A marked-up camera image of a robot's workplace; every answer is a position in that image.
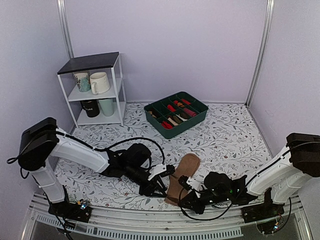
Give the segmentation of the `brown ribbed sock pair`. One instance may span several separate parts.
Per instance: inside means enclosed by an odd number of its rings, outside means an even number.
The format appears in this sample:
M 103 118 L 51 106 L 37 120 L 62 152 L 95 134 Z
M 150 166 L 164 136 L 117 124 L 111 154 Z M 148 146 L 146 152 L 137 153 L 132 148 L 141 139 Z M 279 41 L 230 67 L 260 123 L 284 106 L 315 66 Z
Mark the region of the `brown ribbed sock pair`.
M 179 165 L 175 169 L 173 175 L 169 177 L 169 187 L 167 190 L 167 197 L 164 201 L 173 206 L 178 206 L 179 195 L 182 190 L 180 200 L 182 200 L 187 194 L 188 190 L 185 190 L 179 183 L 179 179 L 182 177 L 183 181 L 186 182 L 189 177 L 192 177 L 198 170 L 201 163 L 201 159 L 193 154 L 188 153 L 182 157 Z

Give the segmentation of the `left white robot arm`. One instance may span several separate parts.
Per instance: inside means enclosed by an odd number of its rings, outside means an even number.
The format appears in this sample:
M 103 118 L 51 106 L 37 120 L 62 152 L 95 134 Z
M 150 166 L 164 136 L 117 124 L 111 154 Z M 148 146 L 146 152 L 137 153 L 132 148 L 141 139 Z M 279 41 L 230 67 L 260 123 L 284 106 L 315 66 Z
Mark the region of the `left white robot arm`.
M 128 149 L 116 151 L 110 147 L 96 148 L 67 134 L 54 118 L 48 117 L 22 133 L 17 161 L 23 170 L 30 172 L 63 217 L 74 213 L 74 205 L 67 200 L 64 187 L 48 163 L 49 157 L 75 162 L 102 176 L 125 176 L 139 185 L 142 196 L 164 198 L 167 195 L 162 182 L 167 166 L 161 163 L 143 167 L 145 162 L 152 161 L 152 153 L 144 144 L 136 142 Z

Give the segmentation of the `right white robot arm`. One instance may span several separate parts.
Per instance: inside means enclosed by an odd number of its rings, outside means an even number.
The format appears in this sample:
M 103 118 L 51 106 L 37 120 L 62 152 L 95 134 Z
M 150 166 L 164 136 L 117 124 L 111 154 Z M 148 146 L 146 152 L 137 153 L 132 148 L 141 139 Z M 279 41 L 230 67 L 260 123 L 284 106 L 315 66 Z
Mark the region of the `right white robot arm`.
M 211 171 L 204 178 L 203 189 L 190 183 L 187 176 L 181 176 L 178 182 L 189 193 L 178 197 L 178 206 L 201 215 L 207 205 L 229 201 L 231 205 L 244 206 L 264 195 L 264 203 L 258 205 L 256 212 L 269 218 L 306 182 L 319 176 L 319 135 L 291 133 L 271 162 L 252 175 L 231 179 L 224 173 Z

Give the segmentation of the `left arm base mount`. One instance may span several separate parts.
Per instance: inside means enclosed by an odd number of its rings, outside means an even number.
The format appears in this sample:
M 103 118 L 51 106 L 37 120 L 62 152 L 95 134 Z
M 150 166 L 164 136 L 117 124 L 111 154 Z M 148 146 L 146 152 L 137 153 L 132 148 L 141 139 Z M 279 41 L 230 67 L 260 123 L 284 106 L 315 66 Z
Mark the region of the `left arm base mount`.
M 62 187 L 64 190 L 64 200 L 59 203 L 49 202 L 48 213 L 62 217 L 63 219 L 88 223 L 92 213 L 90 202 L 83 199 L 77 202 L 70 202 L 66 188 Z

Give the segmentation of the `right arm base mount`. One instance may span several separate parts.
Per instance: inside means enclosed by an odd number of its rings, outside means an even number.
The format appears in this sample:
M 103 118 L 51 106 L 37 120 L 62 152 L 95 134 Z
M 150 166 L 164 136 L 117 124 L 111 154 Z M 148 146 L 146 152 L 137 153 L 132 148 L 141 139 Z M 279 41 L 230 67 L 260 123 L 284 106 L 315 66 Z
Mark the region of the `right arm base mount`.
M 285 212 L 285 204 L 275 204 L 271 198 L 271 191 L 272 189 L 268 188 L 264 193 L 263 203 L 241 208 L 241 215 L 245 223 L 276 217 Z

